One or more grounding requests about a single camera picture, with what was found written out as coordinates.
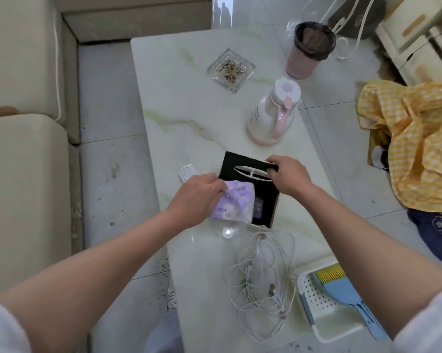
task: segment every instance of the forearm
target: forearm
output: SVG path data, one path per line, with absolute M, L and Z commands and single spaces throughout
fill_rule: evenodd
M 442 268 L 388 236 L 322 189 L 296 199 L 315 220 L 350 281 L 391 338 L 442 291 Z
M 161 212 L 1 293 L 0 303 L 25 329 L 34 352 L 69 352 L 138 269 L 180 230 Z

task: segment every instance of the left hand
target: left hand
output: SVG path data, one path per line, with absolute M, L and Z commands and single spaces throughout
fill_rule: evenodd
M 182 230 L 200 224 L 213 212 L 226 183 L 214 173 L 193 176 L 177 191 L 165 210 Z

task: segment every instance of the dark blue bag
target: dark blue bag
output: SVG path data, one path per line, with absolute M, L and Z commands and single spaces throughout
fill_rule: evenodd
M 424 243 L 442 261 L 442 215 L 408 209 L 407 216 L 415 225 Z

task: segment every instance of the white sleeve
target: white sleeve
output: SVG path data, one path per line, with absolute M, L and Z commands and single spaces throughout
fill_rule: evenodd
M 0 353 L 31 353 L 24 329 L 15 317 L 0 305 Z
M 442 352 L 442 292 L 418 313 L 394 339 L 396 353 Z

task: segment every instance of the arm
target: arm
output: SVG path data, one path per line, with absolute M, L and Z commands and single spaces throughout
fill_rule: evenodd
M 34 352 L 69 352 L 157 250 L 212 213 L 225 188 L 215 174 L 190 178 L 165 211 L 15 285 L 0 294 L 0 304 L 24 328 Z
M 442 268 L 316 187 L 298 160 L 270 156 L 277 189 L 318 225 L 347 277 L 391 338 L 442 291 Z

